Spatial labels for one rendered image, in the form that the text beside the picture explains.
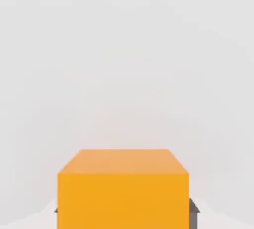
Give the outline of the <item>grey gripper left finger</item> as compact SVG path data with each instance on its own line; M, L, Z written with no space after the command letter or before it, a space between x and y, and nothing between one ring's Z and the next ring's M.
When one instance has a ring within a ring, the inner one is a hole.
M0 226L0 229L57 229L56 207L53 199L41 212Z

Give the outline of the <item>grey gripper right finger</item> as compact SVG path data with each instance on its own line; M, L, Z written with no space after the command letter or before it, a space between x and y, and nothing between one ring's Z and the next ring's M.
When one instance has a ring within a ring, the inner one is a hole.
M200 210L197 229L254 229L254 226L214 211L200 198L193 198L193 202Z

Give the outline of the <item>small orange cube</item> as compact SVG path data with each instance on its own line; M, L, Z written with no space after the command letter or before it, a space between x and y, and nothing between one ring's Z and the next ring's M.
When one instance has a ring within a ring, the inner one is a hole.
M189 173L166 149L80 150L57 206L57 229L189 229Z

